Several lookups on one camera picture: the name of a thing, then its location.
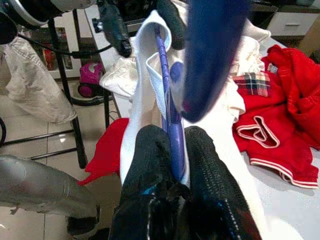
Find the red sweater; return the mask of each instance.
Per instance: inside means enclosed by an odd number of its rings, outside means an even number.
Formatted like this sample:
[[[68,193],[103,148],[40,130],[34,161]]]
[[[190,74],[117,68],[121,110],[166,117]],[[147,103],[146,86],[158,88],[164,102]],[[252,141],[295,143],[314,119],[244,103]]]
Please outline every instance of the red sweater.
[[[276,170],[283,180],[295,186],[317,188],[318,168],[312,166],[309,146],[320,146],[320,66],[296,49],[285,50],[276,45],[268,52],[264,59],[266,69],[273,63],[278,72],[265,73],[269,78],[267,96],[252,95],[259,91],[243,91],[261,88],[256,79],[249,81],[247,77],[245,86],[244,81],[235,79],[242,83],[238,92],[244,99],[246,113],[233,126],[234,139],[239,150],[247,152],[252,165]],[[314,78],[306,74],[303,80],[308,68]]]

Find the plaid fabric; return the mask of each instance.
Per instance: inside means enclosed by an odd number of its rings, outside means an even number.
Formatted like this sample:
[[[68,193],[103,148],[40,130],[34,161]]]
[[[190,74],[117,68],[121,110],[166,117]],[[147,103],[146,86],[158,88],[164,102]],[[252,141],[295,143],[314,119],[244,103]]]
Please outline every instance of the plaid fabric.
[[[259,95],[269,97],[271,94],[270,79],[264,72],[247,72],[242,76],[233,77],[238,85],[240,95]]]

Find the white bag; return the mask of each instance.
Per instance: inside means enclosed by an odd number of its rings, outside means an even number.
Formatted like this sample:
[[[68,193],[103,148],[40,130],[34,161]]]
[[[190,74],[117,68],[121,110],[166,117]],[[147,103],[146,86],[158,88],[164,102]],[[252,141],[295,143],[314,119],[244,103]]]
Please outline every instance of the white bag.
[[[66,96],[24,39],[16,37],[4,46],[11,73],[8,97],[26,112],[51,123],[64,123],[77,116]]]

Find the drawer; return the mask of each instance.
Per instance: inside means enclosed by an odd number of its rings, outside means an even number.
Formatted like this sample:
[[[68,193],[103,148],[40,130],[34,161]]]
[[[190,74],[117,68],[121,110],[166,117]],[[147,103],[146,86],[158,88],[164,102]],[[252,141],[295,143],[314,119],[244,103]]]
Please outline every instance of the drawer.
[[[318,13],[277,12],[268,30],[273,36],[304,36],[318,17]]]

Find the red garment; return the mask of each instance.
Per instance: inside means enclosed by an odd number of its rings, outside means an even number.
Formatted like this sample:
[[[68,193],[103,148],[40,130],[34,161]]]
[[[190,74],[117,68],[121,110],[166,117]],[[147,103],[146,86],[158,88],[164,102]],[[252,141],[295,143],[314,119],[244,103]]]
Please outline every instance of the red garment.
[[[320,150],[320,65],[296,48],[278,45],[269,48],[262,60],[278,68],[288,112],[299,124],[303,139]]]
[[[94,157],[85,168],[87,173],[91,173],[90,176],[79,181],[79,185],[86,185],[97,178],[112,173],[119,175],[121,143],[128,123],[129,118],[119,118],[110,124],[98,140]]]
[[[276,74],[267,73],[270,96],[242,95],[246,113],[233,125],[233,136],[250,164],[277,170],[295,186],[318,187],[318,168],[311,165],[309,145],[297,131],[286,108],[286,96]]]

